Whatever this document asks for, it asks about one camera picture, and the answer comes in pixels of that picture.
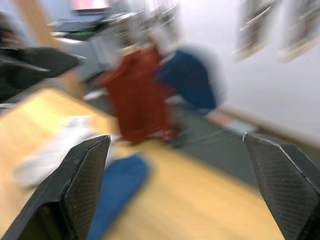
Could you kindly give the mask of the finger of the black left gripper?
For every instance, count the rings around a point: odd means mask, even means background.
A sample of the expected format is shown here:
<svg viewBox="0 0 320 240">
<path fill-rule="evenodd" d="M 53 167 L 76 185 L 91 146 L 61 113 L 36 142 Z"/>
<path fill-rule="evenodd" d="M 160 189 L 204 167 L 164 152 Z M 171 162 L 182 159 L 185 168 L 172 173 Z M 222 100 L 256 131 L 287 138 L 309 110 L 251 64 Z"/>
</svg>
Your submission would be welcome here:
<svg viewBox="0 0 320 240">
<path fill-rule="evenodd" d="M 85 60 L 84 56 L 54 47 L 0 48 L 2 64 L 44 73 L 49 77 L 77 68 Z"/>
<path fill-rule="evenodd" d="M 45 79 L 50 71 L 10 57 L 0 58 L 0 102 Z"/>
</svg>

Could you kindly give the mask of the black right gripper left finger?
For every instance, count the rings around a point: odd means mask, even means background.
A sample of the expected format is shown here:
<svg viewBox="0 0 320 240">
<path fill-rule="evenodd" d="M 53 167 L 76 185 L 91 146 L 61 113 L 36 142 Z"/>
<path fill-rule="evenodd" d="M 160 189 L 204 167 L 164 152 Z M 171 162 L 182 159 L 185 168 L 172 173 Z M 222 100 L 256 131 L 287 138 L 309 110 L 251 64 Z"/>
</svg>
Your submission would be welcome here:
<svg viewBox="0 0 320 240">
<path fill-rule="evenodd" d="M 42 181 L 4 240 L 85 240 L 96 211 L 111 143 L 101 135 L 72 147 Z"/>
</svg>

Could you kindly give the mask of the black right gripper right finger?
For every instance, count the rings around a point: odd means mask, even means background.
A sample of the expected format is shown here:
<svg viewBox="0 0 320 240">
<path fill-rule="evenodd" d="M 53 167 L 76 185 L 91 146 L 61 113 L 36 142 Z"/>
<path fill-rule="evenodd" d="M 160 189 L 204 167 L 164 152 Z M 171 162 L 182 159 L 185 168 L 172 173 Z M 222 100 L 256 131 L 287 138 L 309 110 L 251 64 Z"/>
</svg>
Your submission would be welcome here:
<svg viewBox="0 0 320 240">
<path fill-rule="evenodd" d="M 320 170 L 295 145 L 243 134 L 259 191 L 286 240 L 320 238 Z"/>
</svg>

